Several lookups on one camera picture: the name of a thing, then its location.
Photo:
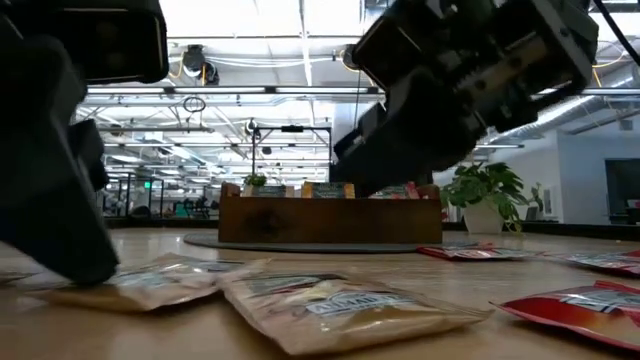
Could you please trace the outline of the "wooden tea organizer box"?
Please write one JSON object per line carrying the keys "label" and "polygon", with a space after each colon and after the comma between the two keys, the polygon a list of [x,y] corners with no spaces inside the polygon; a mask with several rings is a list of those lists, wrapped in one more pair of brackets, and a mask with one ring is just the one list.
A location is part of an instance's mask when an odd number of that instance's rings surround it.
{"label": "wooden tea organizer box", "polygon": [[219,239],[230,243],[439,244],[438,199],[243,197],[224,183]]}

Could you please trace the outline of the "long white light bar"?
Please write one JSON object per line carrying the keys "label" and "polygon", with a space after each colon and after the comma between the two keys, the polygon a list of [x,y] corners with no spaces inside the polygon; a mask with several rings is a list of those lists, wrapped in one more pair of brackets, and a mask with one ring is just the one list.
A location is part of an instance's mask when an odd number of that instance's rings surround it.
{"label": "long white light bar", "polygon": [[[275,148],[329,148],[325,143],[105,143],[105,147],[114,148],[252,148],[252,147],[275,147]],[[477,149],[520,149],[524,144],[479,144]]]}
{"label": "long white light bar", "polygon": [[235,95],[235,94],[300,94],[300,95],[382,95],[375,87],[90,87],[89,95]]}

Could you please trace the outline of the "black aluminium table frame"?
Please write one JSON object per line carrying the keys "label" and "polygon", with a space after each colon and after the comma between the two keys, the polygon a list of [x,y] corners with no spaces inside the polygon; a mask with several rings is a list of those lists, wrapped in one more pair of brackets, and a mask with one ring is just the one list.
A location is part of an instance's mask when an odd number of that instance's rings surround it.
{"label": "black aluminium table frame", "polygon": [[[136,219],[125,217],[107,218],[109,229],[124,228],[194,228],[217,229],[219,221],[203,219]],[[584,237],[606,240],[640,242],[640,226],[636,225],[584,225],[552,222],[524,222],[525,233]]]}

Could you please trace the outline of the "orange mango tea bag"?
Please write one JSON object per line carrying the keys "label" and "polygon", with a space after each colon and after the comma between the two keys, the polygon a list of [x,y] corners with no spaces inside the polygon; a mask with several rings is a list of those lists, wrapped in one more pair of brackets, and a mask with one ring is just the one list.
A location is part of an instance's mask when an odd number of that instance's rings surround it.
{"label": "orange mango tea bag", "polygon": [[354,199],[355,187],[345,182],[305,182],[301,188],[302,198]]}

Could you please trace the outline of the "grey round woven placemat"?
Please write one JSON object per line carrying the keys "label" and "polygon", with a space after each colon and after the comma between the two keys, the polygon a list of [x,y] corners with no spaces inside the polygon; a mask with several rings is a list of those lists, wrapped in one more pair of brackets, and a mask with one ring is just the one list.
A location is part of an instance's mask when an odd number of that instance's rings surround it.
{"label": "grey round woven placemat", "polygon": [[184,243],[198,247],[308,254],[406,254],[414,253],[422,244],[399,243],[336,243],[336,242],[265,242],[260,240],[220,240],[217,233],[188,233],[182,237]]}

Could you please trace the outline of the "dark wall screen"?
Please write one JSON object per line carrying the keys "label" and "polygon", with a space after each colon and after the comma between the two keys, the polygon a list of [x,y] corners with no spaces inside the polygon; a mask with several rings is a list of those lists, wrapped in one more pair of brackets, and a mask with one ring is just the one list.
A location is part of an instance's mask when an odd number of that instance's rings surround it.
{"label": "dark wall screen", "polygon": [[640,224],[640,159],[605,161],[609,220],[612,224]]}

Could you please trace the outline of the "red strawberry tea bag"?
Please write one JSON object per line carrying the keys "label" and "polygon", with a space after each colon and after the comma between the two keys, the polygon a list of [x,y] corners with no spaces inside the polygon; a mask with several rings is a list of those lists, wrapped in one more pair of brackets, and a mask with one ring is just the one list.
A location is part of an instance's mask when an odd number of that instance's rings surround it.
{"label": "red strawberry tea bag", "polygon": [[640,250],[600,254],[549,254],[548,257],[616,276],[640,278]]}
{"label": "red strawberry tea bag", "polygon": [[497,307],[525,320],[640,352],[640,289],[597,281],[521,297]]}
{"label": "red strawberry tea bag", "polygon": [[542,255],[542,252],[480,245],[424,246],[418,247],[417,252],[449,261],[512,261]]}
{"label": "red strawberry tea bag", "polygon": [[372,199],[420,199],[416,185],[407,182],[383,188],[371,195]]}

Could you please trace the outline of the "white building column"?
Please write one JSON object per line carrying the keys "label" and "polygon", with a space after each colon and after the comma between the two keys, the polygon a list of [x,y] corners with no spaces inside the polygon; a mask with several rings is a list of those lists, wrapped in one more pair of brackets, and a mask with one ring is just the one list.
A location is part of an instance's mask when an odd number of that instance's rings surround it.
{"label": "white building column", "polygon": [[365,103],[338,103],[334,105],[332,142],[336,144],[356,126],[361,115],[373,106],[371,102]]}

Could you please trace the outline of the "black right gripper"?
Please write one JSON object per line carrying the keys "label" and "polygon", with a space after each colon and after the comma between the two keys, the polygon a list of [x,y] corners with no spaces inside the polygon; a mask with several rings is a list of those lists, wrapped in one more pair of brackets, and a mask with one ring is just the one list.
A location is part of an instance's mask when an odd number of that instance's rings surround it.
{"label": "black right gripper", "polygon": [[599,30],[590,0],[437,2],[395,0],[381,15],[423,60],[386,92],[381,152],[331,167],[330,180],[359,196],[450,168],[489,128],[531,123],[590,80]]}

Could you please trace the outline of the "silver ventilation duct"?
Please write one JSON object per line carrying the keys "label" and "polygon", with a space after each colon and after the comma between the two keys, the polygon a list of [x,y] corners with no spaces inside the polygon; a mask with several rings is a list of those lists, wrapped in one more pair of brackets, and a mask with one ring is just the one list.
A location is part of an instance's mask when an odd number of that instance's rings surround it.
{"label": "silver ventilation duct", "polygon": [[595,99],[595,96],[589,95],[589,96],[578,97],[577,99],[574,99],[574,100],[565,101],[560,105],[557,105],[551,108],[550,110],[542,111],[541,113],[539,113],[537,120],[532,123],[516,127],[515,129],[508,130],[498,135],[487,137],[483,141],[483,144],[493,145],[493,144],[496,144],[498,141],[504,140],[509,137],[526,135],[530,132],[536,132],[539,130],[543,131],[543,127],[549,124],[553,125],[557,119],[561,118],[562,116],[569,113],[570,111],[577,109],[581,105],[584,105],[587,102],[590,102],[591,100],[594,100],[594,99]]}

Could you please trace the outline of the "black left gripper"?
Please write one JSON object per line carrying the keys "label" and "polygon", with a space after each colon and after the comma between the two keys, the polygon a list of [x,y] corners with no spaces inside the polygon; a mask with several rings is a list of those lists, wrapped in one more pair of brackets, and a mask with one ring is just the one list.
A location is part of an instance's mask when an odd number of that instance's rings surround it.
{"label": "black left gripper", "polygon": [[24,35],[0,15],[0,149],[65,151],[25,177],[48,188],[0,205],[0,241],[82,286],[110,279],[119,265],[96,193],[109,178],[103,139],[94,120],[69,127],[86,95],[62,42]]}

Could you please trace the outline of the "black metal stand frame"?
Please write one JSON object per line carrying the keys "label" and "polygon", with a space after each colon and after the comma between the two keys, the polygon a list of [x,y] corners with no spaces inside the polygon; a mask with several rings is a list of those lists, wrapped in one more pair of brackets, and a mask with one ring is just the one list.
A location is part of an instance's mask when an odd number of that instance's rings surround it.
{"label": "black metal stand frame", "polygon": [[[323,144],[328,148],[328,163],[332,163],[332,155],[333,155],[333,138],[332,138],[332,128],[331,127],[319,127],[319,126],[302,126],[302,125],[283,125],[283,126],[259,126],[252,122],[253,128],[251,130],[251,174],[256,174],[256,150],[258,146],[258,142],[256,139],[256,134],[258,132],[265,131],[265,133],[261,136],[261,141],[266,140],[272,132],[279,131],[281,133],[303,133],[305,131],[310,131],[313,133]],[[325,131],[328,134],[328,139],[325,140],[322,136],[319,135],[319,131]]]}

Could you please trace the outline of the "green plant in white pot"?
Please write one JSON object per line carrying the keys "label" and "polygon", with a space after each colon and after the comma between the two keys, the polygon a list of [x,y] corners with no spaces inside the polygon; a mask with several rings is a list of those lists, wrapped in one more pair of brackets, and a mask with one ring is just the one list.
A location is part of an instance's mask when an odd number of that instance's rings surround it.
{"label": "green plant in white pot", "polygon": [[449,184],[440,188],[443,209],[461,210],[467,231],[473,235],[501,234],[504,229],[519,234],[522,220],[519,207],[544,210],[540,183],[523,194],[523,180],[504,162],[460,165]]}

